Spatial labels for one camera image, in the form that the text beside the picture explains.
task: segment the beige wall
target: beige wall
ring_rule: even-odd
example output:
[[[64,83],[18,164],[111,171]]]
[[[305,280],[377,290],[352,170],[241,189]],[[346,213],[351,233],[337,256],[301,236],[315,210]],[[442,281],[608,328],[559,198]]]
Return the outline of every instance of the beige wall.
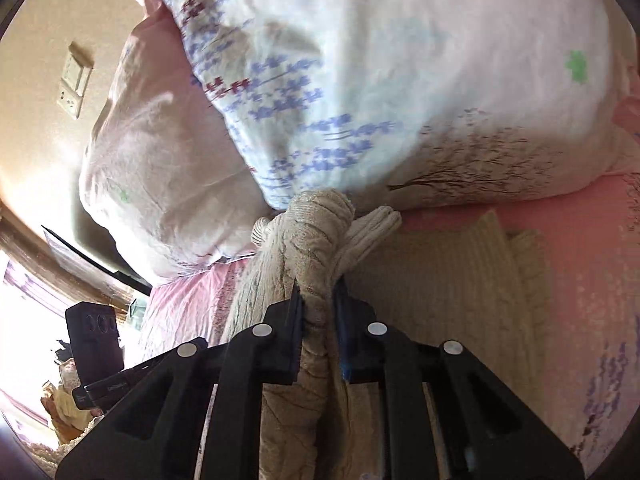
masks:
[[[0,200],[39,237],[45,225],[92,246],[105,264],[113,250],[79,204],[78,173],[122,45],[142,17],[135,0],[26,0],[0,41]],[[72,42],[94,63],[78,120],[55,102]]]

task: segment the tree print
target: tree print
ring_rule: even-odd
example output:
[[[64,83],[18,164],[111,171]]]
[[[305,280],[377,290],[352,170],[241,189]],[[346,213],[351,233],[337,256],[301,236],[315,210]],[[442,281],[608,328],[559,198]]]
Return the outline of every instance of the tree print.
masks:
[[[627,195],[629,196],[629,224],[627,229],[630,233],[640,233],[640,173],[625,175],[628,185]]]
[[[471,108],[452,121],[425,125],[418,160],[406,163],[424,171],[388,190],[421,186],[423,200],[434,206],[535,198],[562,153],[532,142],[520,127],[492,122],[490,114]]]

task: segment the pillowcase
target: pillowcase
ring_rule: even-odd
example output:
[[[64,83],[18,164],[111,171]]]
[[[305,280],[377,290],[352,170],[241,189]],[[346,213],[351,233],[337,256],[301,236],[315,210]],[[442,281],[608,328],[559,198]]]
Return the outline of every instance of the pillowcase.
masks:
[[[251,258],[155,286],[140,329],[143,360],[168,352],[185,341],[203,337],[220,344],[240,277]]]
[[[542,198],[640,170],[610,0],[164,0],[267,202]]]
[[[127,40],[82,162],[84,208],[127,263],[162,285],[254,252],[270,208],[191,74],[161,0]]]

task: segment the cream knitted blanket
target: cream knitted blanket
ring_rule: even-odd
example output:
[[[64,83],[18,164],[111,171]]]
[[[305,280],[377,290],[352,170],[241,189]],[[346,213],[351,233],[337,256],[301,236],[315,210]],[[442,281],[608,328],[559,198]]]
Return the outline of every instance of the cream knitted blanket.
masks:
[[[537,405],[546,294],[534,234],[508,237],[488,214],[460,233],[390,236],[400,225],[390,208],[353,215],[341,193],[320,190],[297,196],[285,213],[254,228],[261,247],[223,342],[260,322],[267,306],[289,296],[294,279],[306,303],[298,381],[263,389],[263,480],[378,474],[376,386],[345,385],[338,366],[331,292],[345,273],[351,293],[369,301],[379,319],[420,342],[458,338]]]

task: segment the blanket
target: blanket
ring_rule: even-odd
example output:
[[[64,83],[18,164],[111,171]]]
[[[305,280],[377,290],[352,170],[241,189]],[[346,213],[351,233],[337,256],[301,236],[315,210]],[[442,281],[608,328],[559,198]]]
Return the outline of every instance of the blanket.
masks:
[[[346,480],[378,473],[376,387],[347,386],[340,376],[330,305],[344,274],[352,293],[369,299],[380,319],[422,342],[459,338],[538,405],[542,357],[536,341],[543,324],[536,320],[546,302],[535,235],[507,236],[494,214],[460,233],[392,235],[399,225],[399,214],[386,206],[354,219],[353,206],[335,190],[300,194],[285,213],[256,225],[260,250],[236,293],[222,340],[260,322],[269,304],[288,297],[294,279],[306,303],[298,381],[264,386],[261,479]],[[405,266],[394,269],[404,258]],[[431,299],[408,286],[411,273],[401,278],[416,265],[431,276],[424,285],[434,292]]]
[[[640,168],[612,122],[637,61],[613,0],[163,1],[275,209],[319,187],[360,211],[541,198]]]

